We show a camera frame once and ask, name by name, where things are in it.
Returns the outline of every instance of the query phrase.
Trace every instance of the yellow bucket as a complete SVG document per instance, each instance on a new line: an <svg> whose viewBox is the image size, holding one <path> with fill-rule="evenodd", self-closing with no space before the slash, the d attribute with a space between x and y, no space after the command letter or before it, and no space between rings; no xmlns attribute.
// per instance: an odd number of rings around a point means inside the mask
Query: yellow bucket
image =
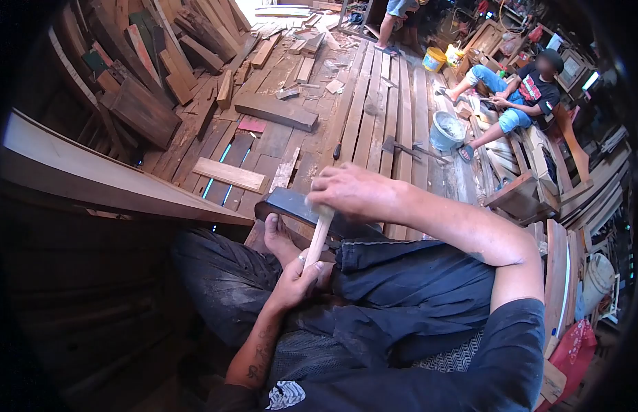
<svg viewBox="0 0 638 412"><path fill-rule="evenodd" d="M424 55L422 64L424 65L426 70L438 72L440 71L442 65L445 64L445 62L446 56L442 52L442 50L438 49L437 47L429 47L426 50L426 55Z"/></svg>

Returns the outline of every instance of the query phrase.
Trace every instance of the dark trousers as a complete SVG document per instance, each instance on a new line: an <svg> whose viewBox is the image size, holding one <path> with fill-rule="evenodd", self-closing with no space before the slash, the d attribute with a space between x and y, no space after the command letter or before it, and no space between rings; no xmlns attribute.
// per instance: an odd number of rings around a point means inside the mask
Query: dark trousers
<svg viewBox="0 0 638 412"><path fill-rule="evenodd" d="M280 263L205 229L182 233L173 258L209 329L227 345L241 346ZM336 261L333 293L351 304L302 305L287 317L277 352L288 337L314 336L320 338L315 355L344 357L331 371L389 367L457 347L488 319L494 268L445 243L344 241ZM297 355L312 350L297 343Z"/></svg>

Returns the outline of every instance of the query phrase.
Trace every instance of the grey bucket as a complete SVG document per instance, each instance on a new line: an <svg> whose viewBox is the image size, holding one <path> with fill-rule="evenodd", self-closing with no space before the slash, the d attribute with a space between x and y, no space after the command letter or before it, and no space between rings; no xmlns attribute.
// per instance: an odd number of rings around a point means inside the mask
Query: grey bucket
<svg viewBox="0 0 638 412"><path fill-rule="evenodd" d="M465 129L455 116L446 111L436 111L433 114L429 140L438 150L450 150L463 144Z"/></svg>

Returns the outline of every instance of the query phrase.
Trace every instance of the tattoo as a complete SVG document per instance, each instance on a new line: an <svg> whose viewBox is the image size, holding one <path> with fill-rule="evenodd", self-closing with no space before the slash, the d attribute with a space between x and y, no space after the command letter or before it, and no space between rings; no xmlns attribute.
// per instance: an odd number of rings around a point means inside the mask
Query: tattoo
<svg viewBox="0 0 638 412"><path fill-rule="evenodd" d="M268 373L270 360L275 351L276 329L269 325L266 330L262 330L257 336L263 340L262 343L255 347L255 358L258 358L259 362L248 367L248 378L254 380L259 380L260 377L265 377Z"/></svg>
<svg viewBox="0 0 638 412"><path fill-rule="evenodd" d="M480 262L486 263L486 260L484 259L484 255L481 254L480 252L470 252L468 253L472 258L477 259Z"/></svg>

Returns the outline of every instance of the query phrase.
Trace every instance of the black t-shirt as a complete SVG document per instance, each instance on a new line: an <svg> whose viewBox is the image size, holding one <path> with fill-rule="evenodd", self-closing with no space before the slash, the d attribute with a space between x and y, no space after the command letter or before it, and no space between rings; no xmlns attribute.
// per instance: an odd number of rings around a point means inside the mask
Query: black t-shirt
<svg viewBox="0 0 638 412"><path fill-rule="evenodd" d="M521 67L518 77L522 81L518 91L528 106L538 104L543 114L549 115L559 104L559 88L555 82L544 82L539 76L540 73L533 62Z"/></svg>
<svg viewBox="0 0 638 412"><path fill-rule="evenodd" d="M292 411L527 411L541 390L543 304L512 301L486 323L467 372L422 368L349 370L281 381L266 409ZM255 391L221 385L209 395L212 411L260 411Z"/></svg>

